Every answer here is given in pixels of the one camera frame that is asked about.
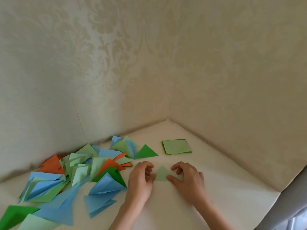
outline beige wall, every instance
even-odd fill
[[[0,177],[166,119],[177,7],[0,0]]]
[[[181,0],[171,119],[278,191],[307,164],[307,0]]]

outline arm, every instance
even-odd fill
[[[130,230],[132,228],[151,194],[153,181],[156,178],[155,174],[150,174],[153,167],[152,163],[143,161],[131,171],[125,202],[109,230]]]
[[[177,174],[183,172],[183,181],[168,175],[167,179],[175,185],[179,193],[201,214],[211,230],[235,230],[210,200],[205,189],[204,175],[189,163],[178,162],[171,167]]]

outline gray fabric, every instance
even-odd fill
[[[283,221],[302,213],[307,207],[307,169],[281,193],[276,203],[256,227],[257,230],[274,230]]]

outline person's right hand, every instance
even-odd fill
[[[178,162],[171,167],[171,170],[177,170],[176,174],[183,172],[183,181],[179,181],[172,175],[166,178],[178,189],[179,193],[186,201],[196,205],[199,201],[210,201],[205,189],[204,175],[189,163]]]

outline white table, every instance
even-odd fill
[[[205,176],[206,189],[212,200],[238,230],[254,229],[269,211],[279,196],[279,192],[241,168],[235,162],[213,149],[190,132],[165,120],[151,127],[129,134],[140,146],[147,144],[159,156],[147,158],[157,169],[160,165],[170,168],[176,162],[189,162]],[[186,139],[192,148],[191,154],[165,155],[161,146],[164,139]],[[110,142],[100,145],[109,148]],[[121,174],[128,182],[128,167]],[[0,215],[8,205],[17,204],[29,173],[0,184]],[[83,185],[74,200],[74,226],[61,225],[57,229],[96,230],[108,229],[119,207],[124,202],[125,193],[114,199],[117,202],[90,219],[85,208],[83,196],[88,194],[95,183]],[[138,217],[133,229],[209,229],[197,211],[187,204],[170,182],[154,182],[150,199]]]

